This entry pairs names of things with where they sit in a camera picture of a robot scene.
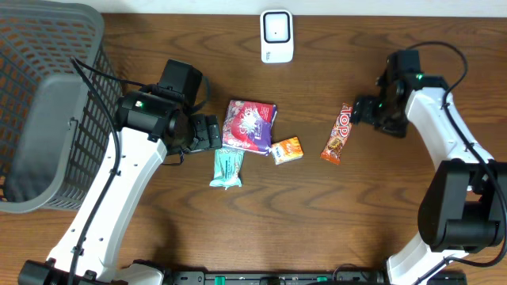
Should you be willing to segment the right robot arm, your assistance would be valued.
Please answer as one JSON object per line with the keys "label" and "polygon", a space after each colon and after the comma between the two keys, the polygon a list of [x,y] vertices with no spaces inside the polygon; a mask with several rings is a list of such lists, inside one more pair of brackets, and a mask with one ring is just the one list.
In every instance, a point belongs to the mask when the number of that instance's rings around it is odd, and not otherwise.
{"label": "right robot arm", "polygon": [[387,259],[389,284],[425,284],[452,262],[501,246],[506,253],[506,164],[495,161],[464,123],[442,77],[383,74],[379,96],[360,96],[352,122],[394,137],[413,124],[435,166],[417,214],[418,232]]}

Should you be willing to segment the small orange snack packet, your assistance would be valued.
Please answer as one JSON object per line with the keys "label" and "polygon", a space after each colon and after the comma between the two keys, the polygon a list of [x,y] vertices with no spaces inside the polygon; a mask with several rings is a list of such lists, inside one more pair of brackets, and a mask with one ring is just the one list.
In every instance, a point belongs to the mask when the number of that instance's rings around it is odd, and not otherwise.
{"label": "small orange snack packet", "polygon": [[291,162],[304,156],[303,149],[297,137],[275,142],[272,144],[270,150],[276,165]]}

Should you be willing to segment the red purple snack bag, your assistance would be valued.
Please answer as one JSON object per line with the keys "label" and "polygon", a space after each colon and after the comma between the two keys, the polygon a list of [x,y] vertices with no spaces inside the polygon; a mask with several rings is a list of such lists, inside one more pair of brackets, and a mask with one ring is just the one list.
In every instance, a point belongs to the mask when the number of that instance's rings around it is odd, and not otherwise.
{"label": "red purple snack bag", "polygon": [[223,124],[223,146],[267,156],[276,114],[275,104],[230,101]]}

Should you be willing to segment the orange brown wafer bar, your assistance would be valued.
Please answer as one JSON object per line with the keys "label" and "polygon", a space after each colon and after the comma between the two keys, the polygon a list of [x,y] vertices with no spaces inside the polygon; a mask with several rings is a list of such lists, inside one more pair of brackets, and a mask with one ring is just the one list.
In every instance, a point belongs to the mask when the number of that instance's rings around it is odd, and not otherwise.
{"label": "orange brown wafer bar", "polygon": [[341,162],[341,153],[346,144],[352,128],[351,115],[353,108],[346,103],[341,106],[341,111],[335,120],[334,126],[330,132],[330,137],[320,154],[320,158],[339,165]]}

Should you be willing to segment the teal snack packet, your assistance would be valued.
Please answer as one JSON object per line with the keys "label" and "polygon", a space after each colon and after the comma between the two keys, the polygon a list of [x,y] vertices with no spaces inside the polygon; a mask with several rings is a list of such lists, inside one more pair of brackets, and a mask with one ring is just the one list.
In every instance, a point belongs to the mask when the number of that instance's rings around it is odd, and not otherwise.
{"label": "teal snack packet", "polygon": [[222,147],[215,151],[214,177],[211,187],[242,187],[239,177],[245,151],[229,147]]}

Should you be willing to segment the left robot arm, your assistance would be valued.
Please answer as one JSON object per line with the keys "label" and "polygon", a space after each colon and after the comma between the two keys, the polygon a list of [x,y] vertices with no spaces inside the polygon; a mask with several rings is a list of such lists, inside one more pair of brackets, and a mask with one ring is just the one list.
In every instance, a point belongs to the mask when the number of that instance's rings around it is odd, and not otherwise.
{"label": "left robot arm", "polygon": [[139,199],[166,156],[222,146],[215,115],[185,95],[131,91],[118,100],[116,128],[69,230],[45,262],[28,260],[19,284],[162,284],[166,270],[146,260],[117,267],[122,240]]}

